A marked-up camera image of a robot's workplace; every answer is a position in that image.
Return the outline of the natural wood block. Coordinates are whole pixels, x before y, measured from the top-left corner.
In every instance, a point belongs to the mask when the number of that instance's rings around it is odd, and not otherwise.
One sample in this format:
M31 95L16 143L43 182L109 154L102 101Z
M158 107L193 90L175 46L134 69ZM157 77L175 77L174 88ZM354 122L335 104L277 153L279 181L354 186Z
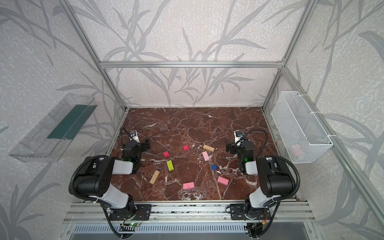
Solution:
M203 145L203 149L206 150L206 151L209 151L209 152L214 152L215 151L214 147L211 147L211 146L208 146L208 145Z
M154 185L156 183L159 175L160 175L160 171L155 171L151 180L150 180L150 184Z

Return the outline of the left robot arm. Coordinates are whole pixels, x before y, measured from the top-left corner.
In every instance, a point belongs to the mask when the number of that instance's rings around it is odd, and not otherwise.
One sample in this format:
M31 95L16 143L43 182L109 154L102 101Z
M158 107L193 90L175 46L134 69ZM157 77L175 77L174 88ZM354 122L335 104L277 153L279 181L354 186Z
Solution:
M133 197L113 186L111 179L113 175L136 174L142 165L142 153L150 148L148 139L143 143L130 140L123 144L121 158L106 155L87 157L71 177L70 194L85 201L100 203L108 209L133 214L136 211Z

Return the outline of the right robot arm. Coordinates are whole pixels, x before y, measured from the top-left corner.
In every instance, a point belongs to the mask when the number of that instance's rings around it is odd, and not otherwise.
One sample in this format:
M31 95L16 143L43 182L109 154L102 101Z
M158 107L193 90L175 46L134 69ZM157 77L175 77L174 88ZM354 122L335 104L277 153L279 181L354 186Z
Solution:
M254 156L254 144L249 140L226 144L226 151L240 159L239 169L246 175L256 175L259 187L246 198L244 213L250 215L271 208L293 197L300 188L297 168L280 156Z

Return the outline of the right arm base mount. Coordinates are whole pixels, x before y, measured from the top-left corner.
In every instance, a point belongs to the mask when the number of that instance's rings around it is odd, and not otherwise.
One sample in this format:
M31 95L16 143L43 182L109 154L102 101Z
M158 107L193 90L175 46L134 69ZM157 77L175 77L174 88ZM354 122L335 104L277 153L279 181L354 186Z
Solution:
M268 221L271 219L268 208L252 208L246 204L230 204L225 212L230 214L231 220L257 220Z

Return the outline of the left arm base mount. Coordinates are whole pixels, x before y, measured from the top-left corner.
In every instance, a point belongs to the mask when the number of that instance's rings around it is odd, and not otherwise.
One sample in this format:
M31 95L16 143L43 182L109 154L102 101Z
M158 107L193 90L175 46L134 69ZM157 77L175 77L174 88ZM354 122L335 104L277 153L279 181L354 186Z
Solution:
M111 209L111 221L148 221L152 210L151 204L138 204L124 209Z

